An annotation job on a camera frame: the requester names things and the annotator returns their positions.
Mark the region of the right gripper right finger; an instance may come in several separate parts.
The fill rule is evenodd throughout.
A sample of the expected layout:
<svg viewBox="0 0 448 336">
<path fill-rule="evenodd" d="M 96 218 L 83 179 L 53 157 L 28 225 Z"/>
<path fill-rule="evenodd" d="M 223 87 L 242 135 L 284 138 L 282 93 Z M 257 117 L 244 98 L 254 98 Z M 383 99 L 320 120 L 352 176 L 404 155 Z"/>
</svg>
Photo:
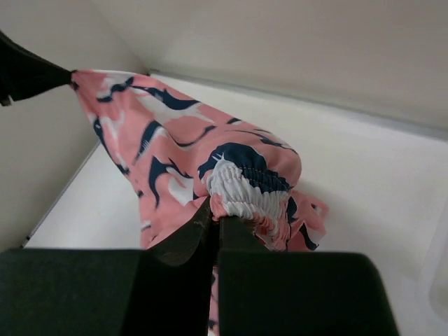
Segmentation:
<svg viewBox="0 0 448 336">
<path fill-rule="evenodd" d="M 220 220 L 219 252 L 266 253 L 269 250 L 258 240 L 239 217 L 225 217 Z"/>
</svg>

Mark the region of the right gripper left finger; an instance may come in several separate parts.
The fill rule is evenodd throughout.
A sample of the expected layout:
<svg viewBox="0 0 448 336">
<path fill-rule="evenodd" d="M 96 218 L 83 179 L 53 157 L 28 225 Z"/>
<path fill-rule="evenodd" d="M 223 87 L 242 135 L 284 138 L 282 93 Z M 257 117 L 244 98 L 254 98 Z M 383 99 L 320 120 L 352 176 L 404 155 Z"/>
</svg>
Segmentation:
<svg viewBox="0 0 448 336">
<path fill-rule="evenodd" d="M 147 250 L 150 255 L 170 267 L 186 264 L 199 247 L 204 247 L 212 225 L 207 197 L 194 216 L 178 230 Z"/>
</svg>

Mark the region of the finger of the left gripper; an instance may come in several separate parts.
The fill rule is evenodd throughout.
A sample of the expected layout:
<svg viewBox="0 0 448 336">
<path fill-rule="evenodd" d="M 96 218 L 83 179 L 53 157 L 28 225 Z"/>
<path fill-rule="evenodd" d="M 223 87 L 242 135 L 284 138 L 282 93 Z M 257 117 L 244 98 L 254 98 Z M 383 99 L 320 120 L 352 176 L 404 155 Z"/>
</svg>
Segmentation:
<svg viewBox="0 0 448 336">
<path fill-rule="evenodd" d="M 72 72 L 1 34 L 1 105 L 10 106 L 71 83 Z"/>
</svg>

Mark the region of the pink navy patterned shorts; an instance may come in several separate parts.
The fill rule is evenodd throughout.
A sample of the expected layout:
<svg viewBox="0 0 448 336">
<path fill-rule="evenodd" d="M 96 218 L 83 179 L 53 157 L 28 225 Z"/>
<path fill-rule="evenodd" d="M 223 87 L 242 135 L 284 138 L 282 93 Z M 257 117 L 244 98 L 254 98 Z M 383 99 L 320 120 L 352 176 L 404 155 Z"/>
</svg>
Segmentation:
<svg viewBox="0 0 448 336">
<path fill-rule="evenodd" d="M 296 188 L 297 152 L 272 133 L 135 73 L 74 71 L 71 86 L 139 200 L 141 252 L 122 335 L 319 335 L 298 265 L 325 235 L 327 206 Z M 204 247 L 170 267 L 148 249 L 210 197 Z M 239 217 L 269 250 L 220 253 Z"/>
</svg>

